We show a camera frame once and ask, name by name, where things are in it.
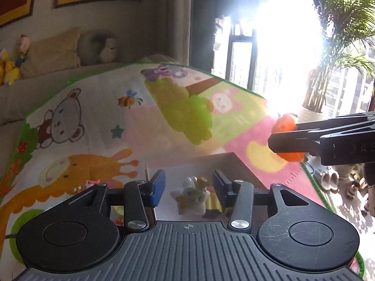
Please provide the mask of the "white star toy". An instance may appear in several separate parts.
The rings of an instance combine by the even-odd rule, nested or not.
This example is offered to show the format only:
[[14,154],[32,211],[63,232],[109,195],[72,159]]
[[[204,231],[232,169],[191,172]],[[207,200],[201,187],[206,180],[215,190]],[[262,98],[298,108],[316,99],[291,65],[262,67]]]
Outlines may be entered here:
[[177,203],[179,215],[195,214],[203,216],[206,211],[206,201],[210,197],[207,190],[209,182],[206,178],[187,177],[182,186],[171,191],[170,196]]

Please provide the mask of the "pink pig toy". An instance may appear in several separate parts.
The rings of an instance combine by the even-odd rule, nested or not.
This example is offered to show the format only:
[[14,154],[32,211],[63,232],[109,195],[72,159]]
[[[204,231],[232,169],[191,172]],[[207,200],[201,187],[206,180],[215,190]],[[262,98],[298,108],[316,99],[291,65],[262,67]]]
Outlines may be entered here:
[[79,194],[82,191],[84,191],[86,189],[89,189],[90,187],[92,187],[94,185],[97,185],[99,183],[100,183],[100,180],[88,180],[83,185],[74,187],[73,188],[73,194],[74,195]]

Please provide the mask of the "small doll plush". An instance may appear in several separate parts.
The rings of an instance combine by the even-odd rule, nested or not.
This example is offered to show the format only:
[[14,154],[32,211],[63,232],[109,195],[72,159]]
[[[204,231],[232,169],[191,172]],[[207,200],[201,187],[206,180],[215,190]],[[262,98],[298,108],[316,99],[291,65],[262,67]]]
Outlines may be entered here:
[[19,56],[16,61],[17,67],[21,67],[23,62],[25,62],[30,45],[31,45],[30,38],[22,34],[20,37],[20,44],[19,44]]

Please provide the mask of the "beige covered sofa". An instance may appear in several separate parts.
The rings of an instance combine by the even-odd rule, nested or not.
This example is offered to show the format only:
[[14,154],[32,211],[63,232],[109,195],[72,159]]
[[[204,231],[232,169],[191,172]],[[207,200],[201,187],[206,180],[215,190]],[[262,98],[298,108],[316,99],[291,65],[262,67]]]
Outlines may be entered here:
[[1,176],[6,172],[25,117],[61,91],[71,79],[89,77],[122,67],[107,63],[62,70],[1,86]]

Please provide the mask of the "grey neck pillow bear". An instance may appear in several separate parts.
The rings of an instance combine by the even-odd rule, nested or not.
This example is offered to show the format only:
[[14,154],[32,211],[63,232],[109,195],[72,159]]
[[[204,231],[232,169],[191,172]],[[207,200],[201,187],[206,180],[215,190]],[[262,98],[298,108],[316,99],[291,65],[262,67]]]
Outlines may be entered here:
[[113,63],[118,59],[118,38],[110,30],[88,30],[78,40],[80,66]]

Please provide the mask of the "cartoon animal play mat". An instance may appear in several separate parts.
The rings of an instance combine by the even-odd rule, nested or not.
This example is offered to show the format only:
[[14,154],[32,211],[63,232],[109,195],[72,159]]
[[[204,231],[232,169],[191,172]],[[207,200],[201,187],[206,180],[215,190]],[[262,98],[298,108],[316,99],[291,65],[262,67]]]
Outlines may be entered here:
[[[360,280],[357,230],[269,149],[277,129],[263,97],[175,64],[70,82],[25,118],[1,182],[1,279]],[[251,233],[154,209],[149,230],[124,227],[123,188],[150,180],[149,163],[226,153],[266,186]]]

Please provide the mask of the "potted palm plant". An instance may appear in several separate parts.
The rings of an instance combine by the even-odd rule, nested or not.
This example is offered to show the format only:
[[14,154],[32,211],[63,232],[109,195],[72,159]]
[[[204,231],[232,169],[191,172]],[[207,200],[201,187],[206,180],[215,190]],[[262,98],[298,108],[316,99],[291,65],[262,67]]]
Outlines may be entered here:
[[356,69],[374,79],[374,0],[311,0],[322,33],[319,64],[310,72],[303,108],[321,113],[332,74]]

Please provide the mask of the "beige cushion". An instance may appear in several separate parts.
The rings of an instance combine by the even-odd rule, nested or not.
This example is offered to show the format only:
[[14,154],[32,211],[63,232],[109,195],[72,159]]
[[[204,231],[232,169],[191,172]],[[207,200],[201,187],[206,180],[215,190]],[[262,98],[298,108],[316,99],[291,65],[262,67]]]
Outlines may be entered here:
[[81,30],[73,28],[54,37],[31,43],[27,58],[20,68],[22,77],[29,79],[78,68],[80,59],[77,47],[80,36]]

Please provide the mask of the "yellow duck plush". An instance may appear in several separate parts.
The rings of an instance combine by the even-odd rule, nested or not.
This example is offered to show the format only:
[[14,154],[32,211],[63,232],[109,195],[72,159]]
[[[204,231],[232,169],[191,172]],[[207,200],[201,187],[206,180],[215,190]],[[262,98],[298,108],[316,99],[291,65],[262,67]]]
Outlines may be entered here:
[[12,85],[15,81],[20,79],[20,69],[11,60],[8,52],[2,49],[0,52],[1,62],[1,85]]

